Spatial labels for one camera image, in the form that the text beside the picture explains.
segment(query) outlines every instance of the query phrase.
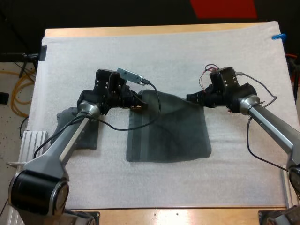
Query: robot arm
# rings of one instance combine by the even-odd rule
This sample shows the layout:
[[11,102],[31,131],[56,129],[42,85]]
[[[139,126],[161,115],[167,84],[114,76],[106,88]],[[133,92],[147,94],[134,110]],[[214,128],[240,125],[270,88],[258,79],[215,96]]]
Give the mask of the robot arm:
[[43,155],[26,163],[10,183],[9,204],[26,225],[95,224],[90,215],[64,210],[69,192],[65,166],[93,118],[107,114],[113,107],[146,107],[141,99],[120,73],[102,69],[96,72],[94,90],[84,90],[79,97],[74,122]]
[[240,86],[237,74],[232,67],[211,72],[212,84],[205,90],[187,95],[187,101],[209,108],[226,106],[233,113],[251,116],[288,154],[286,168],[289,170],[290,182],[299,194],[300,133],[262,107],[254,87],[248,83]]

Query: red wire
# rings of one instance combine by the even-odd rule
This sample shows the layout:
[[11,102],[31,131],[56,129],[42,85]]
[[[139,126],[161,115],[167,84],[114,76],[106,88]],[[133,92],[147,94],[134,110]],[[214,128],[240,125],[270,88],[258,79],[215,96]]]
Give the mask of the red wire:
[[295,54],[285,54],[285,56],[286,57],[291,57],[291,58],[294,58],[294,59],[298,58],[298,56],[295,55]]
[[217,68],[210,67],[210,68],[208,68],[208,69],[206,69],[206,70],[203,71],[202,76],[201,76],[200,79],[199,79],[199,84],[200,84],[200,82],[201,82],[200,86],[202,87],[202,89],[203,89],[204,92],[206,92],[206,91],[205,91],[205,88],[204,88],[204,85],[203,85],[203,81],[202,81],[203,75],[205,74],[206,71],[213,72],[213,71],[215,71],[216,69],[217,69]]

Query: red object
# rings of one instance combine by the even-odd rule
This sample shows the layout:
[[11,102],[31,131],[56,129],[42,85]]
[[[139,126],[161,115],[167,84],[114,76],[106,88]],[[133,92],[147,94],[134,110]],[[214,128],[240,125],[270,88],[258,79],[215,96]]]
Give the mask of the red object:
[[291,82],[292,82],[292,86],[295,85],[295,78],[296,78],[296,74],[295,72],[292,74],[292,77],[291,77]]
[[294,58],[296,59],[298,56],[295,55],[295,54],[285,54],[286,57],[291,57],[291,58]]
[[198,18],[257,18],[254,0],[190,0]]

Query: black background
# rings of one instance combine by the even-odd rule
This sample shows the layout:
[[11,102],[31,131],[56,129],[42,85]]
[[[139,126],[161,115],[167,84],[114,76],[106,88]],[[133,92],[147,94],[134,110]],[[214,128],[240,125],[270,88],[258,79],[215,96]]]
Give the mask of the black background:
[[0,53],[38,52],[46,28],[265,21],[278,21],[286,52],[299,53],[300,1],[255,0],[255,8],[257,19],[198,19],[189,0],[0,0]]

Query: wooden table edge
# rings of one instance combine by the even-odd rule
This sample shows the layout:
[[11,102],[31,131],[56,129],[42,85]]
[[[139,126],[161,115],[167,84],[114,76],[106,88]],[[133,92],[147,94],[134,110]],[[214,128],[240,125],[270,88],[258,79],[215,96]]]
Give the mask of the wooden table edge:
[[105,225],[259,225],[260,210],[285,208],[196,208],[85,210],[99,213]]
[[45,37],[48,38],[104,37],[104,36],[120,36],[120,35],[216,31],[216,30],[240,29],[240,28],[252,27],[260,24],[263,24],[263,22],[214,23],[214,24],[191,24],[191,25],[170,25],[170,26],[137,26],[137,27],[57,28],[57,29],[46,29]]

